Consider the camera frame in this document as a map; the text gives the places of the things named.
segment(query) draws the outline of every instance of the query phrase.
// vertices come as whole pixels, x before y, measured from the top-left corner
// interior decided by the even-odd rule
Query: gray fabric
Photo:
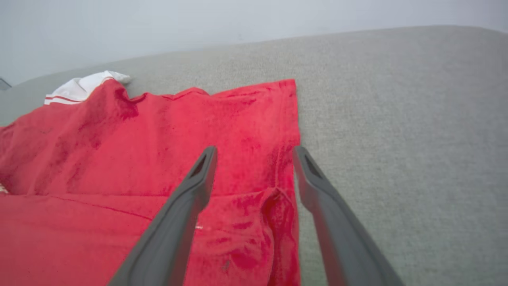
[[[508,37],[413,27],[177,52],[30,80],[1,121],[72,77],[113,70],[130,96],[295,78],[306,146],[407,285],[508,281]],[[301,205],[304,285],[326,279]]]

